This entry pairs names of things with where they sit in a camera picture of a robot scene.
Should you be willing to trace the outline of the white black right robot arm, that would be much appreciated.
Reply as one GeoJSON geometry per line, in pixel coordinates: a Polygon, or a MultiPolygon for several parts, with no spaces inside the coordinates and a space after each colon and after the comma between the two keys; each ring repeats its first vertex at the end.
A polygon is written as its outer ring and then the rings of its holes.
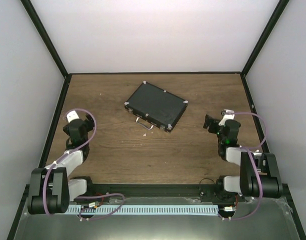
{"type": "Polygon", "coordinates": [[[218,155],[222,160],[239,166],[239,176],[220,176],[216,181],[216,198],[229,200],[233,193],[244,197],[278,199],[283,193],[283,184],[273,153],[252,152],[238,144],[241,123],[233,114],[224,114],[222,119],[205,116],[203,128],[217,136],[218,155]]]}

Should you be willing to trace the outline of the black poker chip case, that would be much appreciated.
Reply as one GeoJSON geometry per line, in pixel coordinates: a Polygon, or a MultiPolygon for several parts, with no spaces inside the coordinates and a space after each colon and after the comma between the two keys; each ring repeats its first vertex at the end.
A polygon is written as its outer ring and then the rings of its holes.
{"type": "Polygon", "coordinates": [[[153,127],[172,132],[184,114],[188,101],[147,81],[143,81],[124,102],[124,108],[136,116],[135,122],[147,130],[153,127]]]}

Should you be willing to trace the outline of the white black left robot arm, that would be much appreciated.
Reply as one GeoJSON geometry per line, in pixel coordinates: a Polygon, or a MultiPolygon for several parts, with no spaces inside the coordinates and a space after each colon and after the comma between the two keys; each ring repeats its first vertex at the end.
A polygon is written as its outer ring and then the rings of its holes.
{"type": "Polygon", "coordinates": [[[51,164],[31,172],[27,210],[31,215],[63,214],[70,202],[79,197],[90,202],[95,189],[85,177],[69,180],[69,175],[86,161],[97,122],[91,112],[75,108],[66,113],[63,131],[68,136],[64,153],[51,164]]]}

